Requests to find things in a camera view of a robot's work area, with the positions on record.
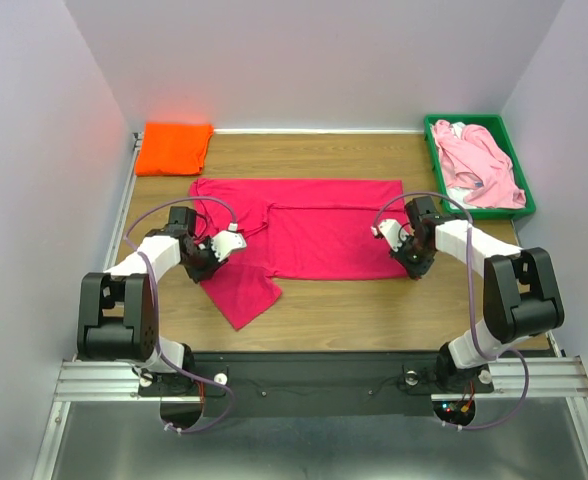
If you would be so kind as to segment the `magenta t-shirt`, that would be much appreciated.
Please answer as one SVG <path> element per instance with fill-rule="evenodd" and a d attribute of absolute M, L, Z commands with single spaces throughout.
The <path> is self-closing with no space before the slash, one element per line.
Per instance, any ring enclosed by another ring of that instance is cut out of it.
<path fill-rule="evenodd" d="M 247 247 L 202 287 L 240 330 L 280 297 L 276 279 L 357 281 L 405 276 L 375 238 L 380 207 L 402 194 L 399 180 L 211 179 L 189 190 L 210 235 L 235 220 Z"/>

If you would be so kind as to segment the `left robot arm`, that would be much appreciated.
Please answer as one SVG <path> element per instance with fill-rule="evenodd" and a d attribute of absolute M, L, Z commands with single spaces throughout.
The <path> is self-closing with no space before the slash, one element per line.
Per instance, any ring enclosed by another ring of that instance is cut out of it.
<path fill-rule="evenodd" d="M 223 230 L 211 237 L 197 230 L 206 221 L 195 209 L 172 206 L 167 223 L 150 230 L 120 263 L 86 274 L 80 287 L 77 354 L 83 361 L 127 364 L 147 395 L 205 392 L 196 378 L 189 346 L 160 334 L 158 281 L 177 266 L 199 284 L 212 278 L 241 236 Z"/>

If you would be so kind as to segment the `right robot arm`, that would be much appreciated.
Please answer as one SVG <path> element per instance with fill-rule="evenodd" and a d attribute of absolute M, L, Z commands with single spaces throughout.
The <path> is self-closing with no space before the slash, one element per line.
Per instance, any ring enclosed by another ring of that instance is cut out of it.
<path fill-rule="evenodd" d="M 549 253 L 498 240 L 473 225 L 471 214 L 441 213 L 432 196 L 404 207 L 407 227 L 376 219 L 372 233 L 412 279 L 422 278 L 437 253 L 465 264 L 469 329 L 445 343 L 434 366 L 436 383 L 456 390 L 508 348 L 563 325 L 565 311 Z"/>

